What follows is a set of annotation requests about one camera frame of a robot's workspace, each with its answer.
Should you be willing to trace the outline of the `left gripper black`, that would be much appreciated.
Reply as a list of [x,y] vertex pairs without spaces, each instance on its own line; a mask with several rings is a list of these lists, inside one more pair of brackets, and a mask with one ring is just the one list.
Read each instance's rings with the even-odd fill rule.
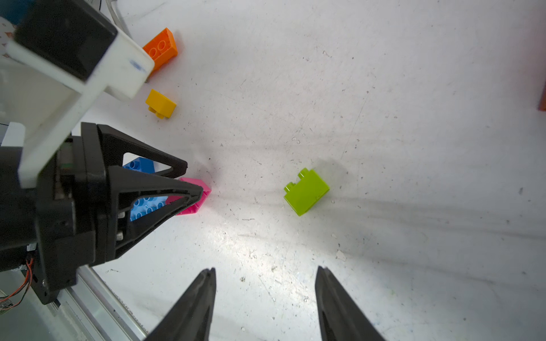
[[[168,166],[157,173],[122,167],[132,153]],[[185,160],[155,149],[108,125],[83,123],[38,175],[33,189],[18,179],[22,149],[1,148],[1,270],[21,269],[26,277],[15,292],[33,291],[50,304],[77,283],[78,268],[97,258],[96,207],[88,201],[86,158],[104,159],[109,178],[105,260],[120,258],[161,224],[195,205],[203,188],[178,180]]]

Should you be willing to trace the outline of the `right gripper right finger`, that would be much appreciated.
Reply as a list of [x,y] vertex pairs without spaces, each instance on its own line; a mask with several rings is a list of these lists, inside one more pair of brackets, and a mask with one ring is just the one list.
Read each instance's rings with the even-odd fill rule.
[[315,292],[322,340],[385,340],[329,269],[318,267]]

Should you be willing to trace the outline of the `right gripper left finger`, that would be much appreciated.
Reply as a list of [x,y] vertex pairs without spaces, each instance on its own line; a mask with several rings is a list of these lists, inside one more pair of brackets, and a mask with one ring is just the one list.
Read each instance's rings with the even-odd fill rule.
[[206,341],[216,299],[216,270],[197,275],[146,341]]

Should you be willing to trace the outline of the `yellow lego brick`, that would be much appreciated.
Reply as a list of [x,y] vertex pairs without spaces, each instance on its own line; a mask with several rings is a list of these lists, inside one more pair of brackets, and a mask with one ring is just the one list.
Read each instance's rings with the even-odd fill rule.
[[154,113],[159,119],[169,119],[176,109],[176,103],[156,90],[151,90],[145,103],[148,106],[148,110]]

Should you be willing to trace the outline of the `small pink lego brick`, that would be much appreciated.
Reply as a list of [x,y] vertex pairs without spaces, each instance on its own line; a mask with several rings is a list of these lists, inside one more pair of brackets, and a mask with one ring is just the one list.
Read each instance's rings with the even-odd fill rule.
[[211,194],[212,192],[211,188],[203,180],[200,180],[197,178],[181,177],[179,178],[179,181],[200,187],[201,188],[200,195],[199,196],[195,195],[190,197],[169,196],[166,199],[166,205],[170,205],[175,202],[181,201],[183,199],[187,199],[188,202],[186,203],[185,209],[178,212],[177,215],[181,216],[181,215],[196,214],[201,209],[203,204],[206,202],[208,196]]

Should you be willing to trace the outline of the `lime green lego brick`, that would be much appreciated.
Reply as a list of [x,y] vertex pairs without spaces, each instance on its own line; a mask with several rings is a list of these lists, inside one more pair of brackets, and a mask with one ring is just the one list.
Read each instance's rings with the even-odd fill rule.
[[298,216],[307,213],[329,192],[326,182],[315,172],[302,169],[297,183],[288,183],[284,187],[284,199]]

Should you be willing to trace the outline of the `brown lego brick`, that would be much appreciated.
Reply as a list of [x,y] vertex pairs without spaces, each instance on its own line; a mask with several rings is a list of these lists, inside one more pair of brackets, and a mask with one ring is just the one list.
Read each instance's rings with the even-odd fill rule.
[[540,97],[540,101],[538,103],[537,109],[541,112],[546,112],[546,85],[543,88],[543,92]]

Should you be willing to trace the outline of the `dark blue lego brick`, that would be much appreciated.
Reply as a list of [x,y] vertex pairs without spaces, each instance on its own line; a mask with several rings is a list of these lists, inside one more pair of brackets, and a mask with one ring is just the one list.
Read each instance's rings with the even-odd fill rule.
[[155,173],[154,162],[142,157],[136,158],[123,166],[125,169],[141,173]]

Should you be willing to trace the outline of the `light blue lego brick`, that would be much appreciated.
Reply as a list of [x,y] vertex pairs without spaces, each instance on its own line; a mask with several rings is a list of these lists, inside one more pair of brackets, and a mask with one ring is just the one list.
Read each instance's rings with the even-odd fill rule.
[[167,197],[143,197],[137,199],[132,207],[130,220],[135,221],[139,218],[162,208],[166,204]]

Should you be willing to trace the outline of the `aluminium mounting rail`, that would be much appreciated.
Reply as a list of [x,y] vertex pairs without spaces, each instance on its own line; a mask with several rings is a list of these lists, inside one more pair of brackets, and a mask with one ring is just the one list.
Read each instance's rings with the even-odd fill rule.
[[75,340],[145,340],[148,332],[88,266],[78,269],[76,284],[59,292],[58,317]]

